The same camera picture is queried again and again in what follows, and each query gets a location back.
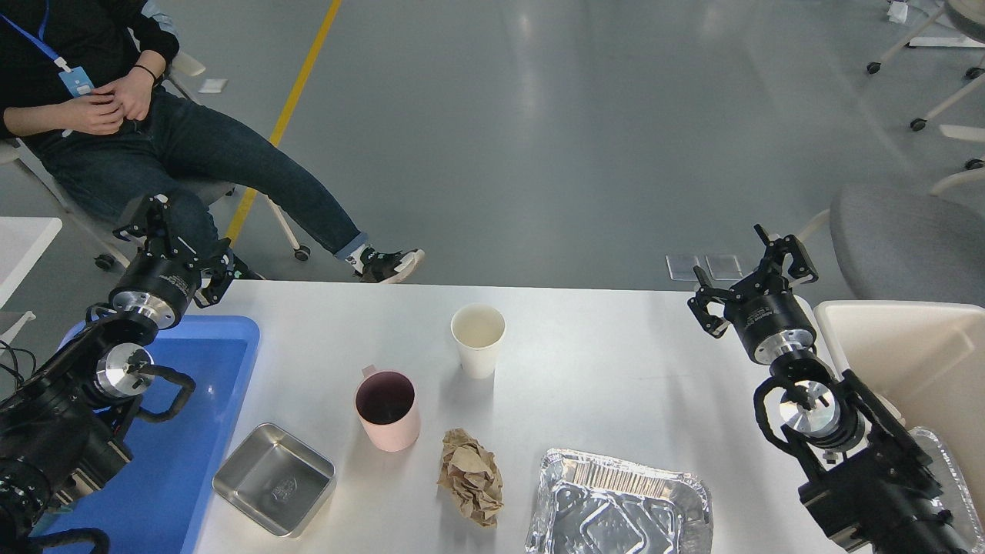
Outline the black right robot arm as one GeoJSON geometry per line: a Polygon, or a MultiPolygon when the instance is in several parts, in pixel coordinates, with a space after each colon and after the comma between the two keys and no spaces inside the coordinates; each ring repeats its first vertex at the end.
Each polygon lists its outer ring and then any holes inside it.
{"type": "Polygon", "coordinates": [[[970,553],[928,450],[855,372],[835,372],[817,355],[815,327],[793,294],[817,280],[803,243],[762,225],[754,232],[766,250],[753,272],[719,288],[694,266],[699,285],[687,305],[704,332],[735,329],[750,361],[768,368],[753,393],[754,420],[805,473],[803,508],[847,552],[970,553]]]}

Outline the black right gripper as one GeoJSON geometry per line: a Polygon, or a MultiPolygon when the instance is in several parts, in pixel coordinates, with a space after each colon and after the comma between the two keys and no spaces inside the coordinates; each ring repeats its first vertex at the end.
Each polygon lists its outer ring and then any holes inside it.
{"type": "Polygon", "coordinates": [[[781,355],[815,345],[816,330],[792,288],[816,282],[819,274],[797,236],[770,235],[760,224],[754,225],[754,231],[766,251],[753,274],[721,289],[712,285],[703,267],[695,265],[699,288],[687,305],[704,332],[721,338],[731,323],[750,360],[770,365],[781,355]],[[724,316],[711,313],[710,304],[725,306],[724,316]]]}

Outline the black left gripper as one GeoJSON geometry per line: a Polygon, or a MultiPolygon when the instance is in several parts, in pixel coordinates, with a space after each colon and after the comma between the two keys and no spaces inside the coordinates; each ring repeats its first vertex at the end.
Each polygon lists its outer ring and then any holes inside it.
{"type": "Polygon", "coordinates": [[[180,323],[190,304],[217,305],[235,281],[231,239],[220,239],[208,255],[188,248],[169,230],[169,199],[145,195],[127,204],[113,235],[138,244],[138,255],[109,294],[109,308],[137,312],[159,329],[180,323]]]}

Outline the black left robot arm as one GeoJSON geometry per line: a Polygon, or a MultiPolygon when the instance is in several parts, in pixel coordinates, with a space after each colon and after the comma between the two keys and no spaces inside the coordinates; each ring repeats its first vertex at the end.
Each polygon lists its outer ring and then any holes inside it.
{"type": "Polygon", "coordinates": [[[231,239],[198,252],[176,231],[168,197],[132,201],[114,235],[141,239],[136,259],[109,293],[89,308],[81,332],[2,401],[1,519],[4,553],[40,553],[88,542],[108,552],[101,529],[34,536],[46,512],[101,490],[132,452],[124,439],[135,419],[175,418],[195,390],[189,375],[147,352],[159,331],[182,320],[188,305],[218,304],[235,279],[231,239]]]}

